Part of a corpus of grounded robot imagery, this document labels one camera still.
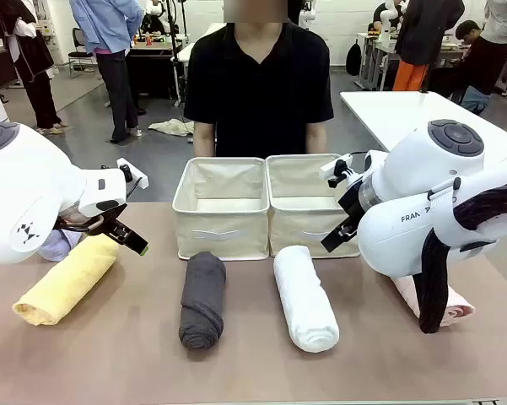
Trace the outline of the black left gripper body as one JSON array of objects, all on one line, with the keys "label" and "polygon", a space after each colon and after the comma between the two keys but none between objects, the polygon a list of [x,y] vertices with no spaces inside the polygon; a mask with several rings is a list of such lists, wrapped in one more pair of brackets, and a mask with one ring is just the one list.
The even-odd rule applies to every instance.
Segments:
[{"label": "black left gripper body", "polygon": [[121,205],[102,213],[100,217],[103,222],[93,229],[93,235],[106,235],[111,239],[125,239],[129,234],[129,228],[118,217],[126,207],[127,205]]}]

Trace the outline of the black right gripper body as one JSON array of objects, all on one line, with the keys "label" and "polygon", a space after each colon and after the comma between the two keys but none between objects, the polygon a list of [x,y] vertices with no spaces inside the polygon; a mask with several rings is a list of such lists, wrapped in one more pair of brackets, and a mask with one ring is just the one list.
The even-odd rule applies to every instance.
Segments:
[{"label": "black right gripper body", "polygon": [[359,202],[359,188],[348,188],[338,200],[338,204],[347,215],[347,217],[340,223],[341,227],[357,228],[359,221],[363,217],[363,208]]}]

